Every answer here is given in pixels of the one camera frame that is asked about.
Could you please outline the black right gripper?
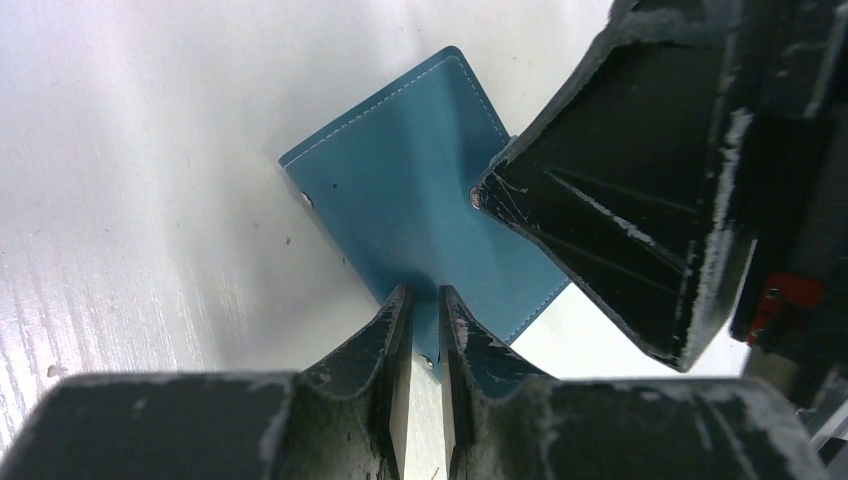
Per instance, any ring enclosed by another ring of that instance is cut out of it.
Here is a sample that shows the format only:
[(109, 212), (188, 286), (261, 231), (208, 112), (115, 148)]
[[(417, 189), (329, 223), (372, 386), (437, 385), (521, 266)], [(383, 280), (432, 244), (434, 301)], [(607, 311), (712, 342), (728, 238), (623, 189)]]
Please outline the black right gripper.
[(779, 1), (754, 114), (755, 1), (616, 1), (482, 174), (483, 212), (538, 246), (643, 353), (688, 371), (731, 309), (738, 180), (754, 238), (730, 332), (744, 372), (810, 408), (845, 361), (847, 5)]

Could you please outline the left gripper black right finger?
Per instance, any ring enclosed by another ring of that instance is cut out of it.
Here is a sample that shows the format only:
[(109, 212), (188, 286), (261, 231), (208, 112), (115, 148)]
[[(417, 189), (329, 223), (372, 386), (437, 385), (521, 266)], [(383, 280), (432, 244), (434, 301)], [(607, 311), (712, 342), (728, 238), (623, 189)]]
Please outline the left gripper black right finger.
[(552, 479), (557, 382), (482, 325), (450, 285), (439, 289), (448, 476)]

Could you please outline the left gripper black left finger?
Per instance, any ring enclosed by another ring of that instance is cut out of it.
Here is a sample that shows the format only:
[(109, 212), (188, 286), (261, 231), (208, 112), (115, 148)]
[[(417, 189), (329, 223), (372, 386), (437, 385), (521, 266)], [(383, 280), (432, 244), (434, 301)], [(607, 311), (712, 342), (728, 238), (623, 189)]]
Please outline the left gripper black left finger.
[(302, 383), (304, 479), (400, 479), (411, 376), (412, 292), (397, 286), (373, 319)]

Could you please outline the blue leather card holder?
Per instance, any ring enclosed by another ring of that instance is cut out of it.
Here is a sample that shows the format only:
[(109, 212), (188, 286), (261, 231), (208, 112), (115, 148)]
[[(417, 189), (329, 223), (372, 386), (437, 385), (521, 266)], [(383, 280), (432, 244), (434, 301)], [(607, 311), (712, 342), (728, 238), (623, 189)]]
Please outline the blue leather card holder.
[(413, 293), (412, 345), (433, 366), (438, 290), (513, 342), (567, 287), (532, 242), (471, 193), (510, 136), (460, 49), (447, 46), (280, 157), (372, 296)]

